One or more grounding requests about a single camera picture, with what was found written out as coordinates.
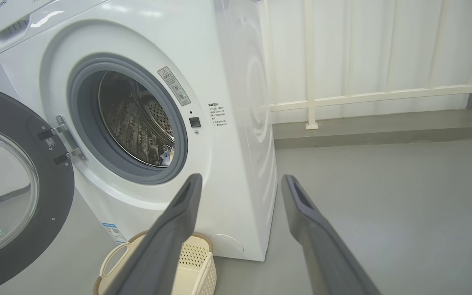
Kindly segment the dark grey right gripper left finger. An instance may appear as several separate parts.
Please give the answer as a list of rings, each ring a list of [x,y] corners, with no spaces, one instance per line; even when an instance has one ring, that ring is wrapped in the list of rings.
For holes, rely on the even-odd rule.
[[[182,243],[193,233],[202,194],[202,176],[191,174],[148,230],[106,295],[170,295]]]

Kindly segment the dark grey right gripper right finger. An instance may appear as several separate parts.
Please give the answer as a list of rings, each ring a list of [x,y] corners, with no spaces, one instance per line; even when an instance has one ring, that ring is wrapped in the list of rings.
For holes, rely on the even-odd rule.
[[[378,295],[379,289],[293,175],[281,178],[290,233],[304,253],[315,295]]]

